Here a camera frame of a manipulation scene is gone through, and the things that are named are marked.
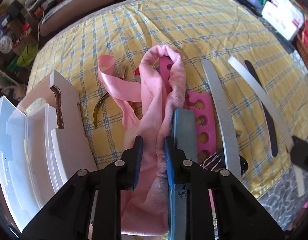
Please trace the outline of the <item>black nail file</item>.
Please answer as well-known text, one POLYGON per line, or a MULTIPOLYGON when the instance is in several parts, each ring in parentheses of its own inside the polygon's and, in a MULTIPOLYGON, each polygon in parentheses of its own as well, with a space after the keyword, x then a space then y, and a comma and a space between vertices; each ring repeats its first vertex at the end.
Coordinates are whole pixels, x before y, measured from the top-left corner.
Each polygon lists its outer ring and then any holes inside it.
MULTIPOLYGON (((244 61, 245 67, 249 71, 249 73, 255 78, 255 80, 259 83, 260 86, 262 86, 262 83, 253 67, 251 62, 245 60, 244 61)), ((276 157, 278 155, 278 145, 277 145, 277 137, 276 137, 276 130, 275 130, 275 124, 273 121, 273 118, 270 116, 268 110, 261 102, 261 106, 263 109, 265 121, 266 121, 266 127, 268 129, 268 135, 269 135, 269 146, 271 149, 271 155, 272 157, 276 157)))

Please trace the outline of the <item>pink toe separator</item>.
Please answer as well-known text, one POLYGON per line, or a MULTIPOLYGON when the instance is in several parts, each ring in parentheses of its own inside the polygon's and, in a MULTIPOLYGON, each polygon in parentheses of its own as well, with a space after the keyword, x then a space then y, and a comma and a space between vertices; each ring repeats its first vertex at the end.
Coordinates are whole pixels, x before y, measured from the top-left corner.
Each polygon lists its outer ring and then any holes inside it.
POLYGON ((159 59, 159 73, 164 82, 167 94, 169 94, 172 91, 172 88, 169 85, 169 78, 170 78, 170 70, 173 64, 174 64, 173 61, 168 56, 162 56, 159 59))
POLYGON ((209 93, 188 91, 184 108, 194 113, 198 163, 201 164, 217 149, 213 100, 209 93))

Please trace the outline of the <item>pink towel headband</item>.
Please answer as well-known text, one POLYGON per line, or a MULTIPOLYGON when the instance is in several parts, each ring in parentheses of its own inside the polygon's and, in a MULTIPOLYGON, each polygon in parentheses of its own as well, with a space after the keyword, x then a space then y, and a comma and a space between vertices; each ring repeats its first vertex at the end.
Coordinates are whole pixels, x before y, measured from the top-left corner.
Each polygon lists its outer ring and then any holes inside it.
POLYGON ((175 109, 185 101, 186 72, 181 55, 167 45, 150 48, 139 66, 141 102, 129 102, 140 123, 126 129, 125 147, 137 135, 143 138, 139 182, 134 191, 121 193, 122 233, 162 236, 168 230, 168 180, 166 178, 164 138, 170 134, 175 109), (173 61, 167 94, 161 75, 153 68, 156 59, 168 56, 173 61))

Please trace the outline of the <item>grey nail file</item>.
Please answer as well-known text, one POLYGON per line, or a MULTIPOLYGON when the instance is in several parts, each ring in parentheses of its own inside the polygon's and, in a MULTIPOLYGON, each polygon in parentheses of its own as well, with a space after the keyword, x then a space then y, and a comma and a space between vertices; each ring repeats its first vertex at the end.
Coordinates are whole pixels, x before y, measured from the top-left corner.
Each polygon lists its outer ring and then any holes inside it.
POLYGON ((219 120, 225 167, 236 178, 240 179, 241 166, 238 144, 234 131, 232 116, 227 105, 221 82, 213 64, 209 60, 203 59, 201 63, 213 97, 217 118, 219 120))

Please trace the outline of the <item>metal cuticle nipper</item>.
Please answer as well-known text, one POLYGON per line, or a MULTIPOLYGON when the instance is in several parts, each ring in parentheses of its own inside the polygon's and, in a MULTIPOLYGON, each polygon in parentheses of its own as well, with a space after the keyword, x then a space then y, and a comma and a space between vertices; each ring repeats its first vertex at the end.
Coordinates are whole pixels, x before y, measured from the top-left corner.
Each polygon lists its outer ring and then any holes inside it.
POLYGON ((106 94, 104 94, 97 102, 97 104, 94 107, 94 111, 93 111, 93 121, 94 121, 94 127, 97 128, 97 117, 98 117, 98 112, 102 106, 102 104, 104 103, 104 101, 109 98, 109 93, 106 92, 106 94))

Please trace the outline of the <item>red handled cuticle pusher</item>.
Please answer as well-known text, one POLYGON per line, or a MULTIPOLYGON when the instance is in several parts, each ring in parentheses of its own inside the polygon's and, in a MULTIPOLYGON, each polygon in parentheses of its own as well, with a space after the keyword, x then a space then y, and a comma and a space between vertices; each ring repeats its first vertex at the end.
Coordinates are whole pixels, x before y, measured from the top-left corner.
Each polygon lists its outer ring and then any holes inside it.
POLYGON ((141 77, 140 77, 140 70, 139 70, 139 68, 135 69, 134 78, 135 78, 136 82, 141 83, 141 77))

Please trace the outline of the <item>clear plastic storage case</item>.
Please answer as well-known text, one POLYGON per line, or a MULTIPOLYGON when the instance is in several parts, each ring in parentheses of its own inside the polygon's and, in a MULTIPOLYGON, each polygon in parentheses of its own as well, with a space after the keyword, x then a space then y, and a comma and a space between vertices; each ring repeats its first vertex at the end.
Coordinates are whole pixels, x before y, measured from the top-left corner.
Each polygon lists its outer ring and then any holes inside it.
POLYGON ((47 103, 25 114, 0 98, 0 185, 20 231, 55 194, 47 154, 56 126, 56 110, 47 103))

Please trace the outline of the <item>white cardboard box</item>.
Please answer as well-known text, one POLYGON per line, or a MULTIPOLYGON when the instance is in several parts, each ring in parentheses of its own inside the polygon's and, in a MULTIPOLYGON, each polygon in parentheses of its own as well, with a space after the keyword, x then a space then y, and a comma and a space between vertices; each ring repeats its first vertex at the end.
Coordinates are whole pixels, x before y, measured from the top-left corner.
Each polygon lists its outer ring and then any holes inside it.
POLYGON ((97 170, 81 115, 79 93, 65 77, 53 71, 27 93, 17 108, 25 112, 37 99, 46 101, 47 174, 57 192, 80 169, 97 170))

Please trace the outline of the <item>wicker basket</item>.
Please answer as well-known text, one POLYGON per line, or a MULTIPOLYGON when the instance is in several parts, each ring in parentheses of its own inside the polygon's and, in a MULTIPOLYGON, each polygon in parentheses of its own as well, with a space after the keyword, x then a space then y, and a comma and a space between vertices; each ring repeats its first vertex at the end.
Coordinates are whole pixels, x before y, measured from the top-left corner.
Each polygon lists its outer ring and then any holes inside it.
POLYGON ((297 36, 296 36, 295 47, 296 47, 296 50, 299 52, 302 60, 304 61, 305 66, 308 70, 308 50, 304 46, 299 34, 297 34, 297 36))

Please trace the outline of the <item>paper sheet on sofa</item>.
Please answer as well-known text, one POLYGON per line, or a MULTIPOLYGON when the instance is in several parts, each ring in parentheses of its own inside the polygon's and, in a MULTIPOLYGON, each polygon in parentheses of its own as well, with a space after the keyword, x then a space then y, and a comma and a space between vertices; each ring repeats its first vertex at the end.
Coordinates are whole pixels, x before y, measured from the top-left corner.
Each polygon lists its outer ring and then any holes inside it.
POLYGON ((71 3, 73 0, 63 0, 61 3, 58 3, 55 7, 51 8, 47 14, 42 18, 41 23, 45 23, 51 16, 53 16, 57 11, 62 9, 67 4, 71 3))

